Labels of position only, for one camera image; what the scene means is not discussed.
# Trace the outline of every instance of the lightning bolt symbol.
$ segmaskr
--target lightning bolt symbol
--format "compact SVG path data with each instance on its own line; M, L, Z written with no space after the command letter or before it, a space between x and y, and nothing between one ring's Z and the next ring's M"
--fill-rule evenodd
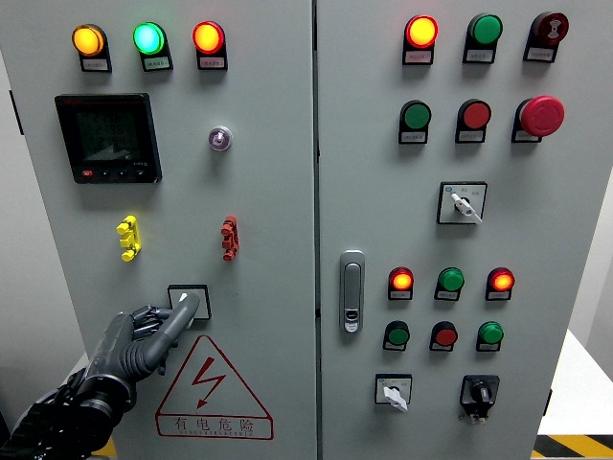
M202 368L200 369L200 372L198 372L198 375L195 376L195 379L192 382L192 386L199 385L201 383L207 383L209 381L214 381L215 382L215 384L213 385L213 388L211 388L211 391L209 391L209 393L207 393L207 396L204 397L204 400L199 400L198 401L198 409L200 407L202 407L204 404L207 403L207 399L217 389L219 384L226 378L226 376L217 376L217 377L211 377L210 379L202 380L202 376L204 376L204 374L209 370L209 368L211 367L211 365L213 364L214 361L215 361L214 358L212 358L210 356L207 357L207 360L202 365Z

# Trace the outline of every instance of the white switch knob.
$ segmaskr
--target white switch knob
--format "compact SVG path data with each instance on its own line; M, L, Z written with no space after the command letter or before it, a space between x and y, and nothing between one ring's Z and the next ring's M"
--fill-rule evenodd
M396 388L388 388L386 386L383 388L383 394L385 395L385 399L392 405L392 407L395 407L402 412L409 411L408 407L406 406L406 401L400 396L400 392Z
M470 206L470 203L464 198L460 198L458 194L451 194L451 199L453 199L453 202L456 205L456 209L460 211L463 215L465 215L467 218L471 219L477 225L483 222L479 215L476 213L476 211L473 209L473 207Z

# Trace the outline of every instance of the orange indicator light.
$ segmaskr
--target orange indicator light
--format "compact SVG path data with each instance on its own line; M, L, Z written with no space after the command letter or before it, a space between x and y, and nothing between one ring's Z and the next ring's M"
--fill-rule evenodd
M92 24L78 26L73 32L73 45L83 56L96 56L104 48L102 32Z
M406 39L415 48L429 48L439 34L439 25L432 16L415 16L406 26Z
M397 268L390 275L392 286L396 290L407 290L413 285L413 273L407 268Z
M223 31L213 21L201 22L193 28L193 44L205 55L216 53L225 40Z
M504 292L513 287L515 278L507 269L499 268L489 275L489 284L497 291Z

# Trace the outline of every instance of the small round indicator light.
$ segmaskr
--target small round indicator light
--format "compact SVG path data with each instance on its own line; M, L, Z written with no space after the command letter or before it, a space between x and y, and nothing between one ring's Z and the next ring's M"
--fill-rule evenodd
M522 129L537 137L549 136L564 121L564 105L553 96L537 96L527 101L520 110Z
M442 347L450 347L458 341L458 333L452 329L443 329L436 334L435 340Z
M392 321L385 327L385 341L401 346L409 341L409 327L404 321Z
M406 26L406 39L415 48L429 48L439 34L439 25L432 16L415 16Z
M225 35L218 24L204 21L193 28L193 44L205 55L211 55L221 49Z
M556 46L568 33L568 18L561 12L544 12L532 25L536 40L544 46Z
M422 129L432 118L430 107L425 103L415 102L409 105L404 111L404 123L411 129Z
M467 127L480 129L489 123L491 109L483 101L466 101L460 107L462 120Z
M73 45L83 56L99 55L104 48L102 31L92 24L78 26L73 31Z
M439 275L439 284L447 291L459 290L464 285L464 275L459 268L446 268Z
M495 345L503 339L505 333L500 324L495 321L489 321L479 328L479 336L488 345Z
M413 286L413 273L403 266L395 268L390 273L390 284L395 290L409 290Z
M498 292L510 290L515 284L515 277L507 268L496 268L488 276L489 285Z
M468 33L477 43L490 45L502 35L502 21L494 14L479 14L470 21Z
M157 24L144 22L134 29L134 44L144 55L155 55L162 51L166 40L164 32Z

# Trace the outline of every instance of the gray metal panel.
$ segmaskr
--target gray metal panel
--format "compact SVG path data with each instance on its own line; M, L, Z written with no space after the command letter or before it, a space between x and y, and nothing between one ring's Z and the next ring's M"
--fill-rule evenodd
M225 30L227 73L196 70L192 30L207 19ZM142 71L131 37L142 21L165 29L173 71ZM70 37L82 23L107 34L111 75L80 71ZM306 0L0 5L0 46L86 348L117 311L167 306L169 284L210 289L212 320L185 333L165 378L138 385L140 403L115 431L122 459L315 456L311 41ZM75 184L54 96L124 92L151 97L164 179ZM219 125L234 134L223 153L207 144ZM115 233L127 214L143 240L130 264ZM219 229L230 214L241 247L226 264ZM274 441L158 436L155 411L199 334L213 338L270 412Z
M556 63L523 63L527 33L541 12L562 11L570 32ZM462 65L466 26L498 14L496 62ZM611 170L609 126L613 4L590 2L320 0L318 68L321 197L323 455L325 459L529 458L564 331ZM402 68L402 34L415 14L440 26L432 67ZM514 111L539 94L559 97L566 120L539 145L512 145ZM456 145L457 111L471 98L492 107L483 145ZM425 146L397 144L402 105L420 99L433 119ZM484 180L484 223L436 224L442 181ZM362 250L363 329L337 321L339 257ZM388 302L387 276L408 266L415 299ZM439 272L457 266L457 303L432 298ZM517 279L507 303L486 303L497 266ZM405 353L384 352L386 324L405 321ZM455 323L453 353L428 351L431 328ZM499 321L500 353L477 354L479 326ZM376 373L410 373L409 412L375 406ZM500 377L485 426L458 416L462 378Z

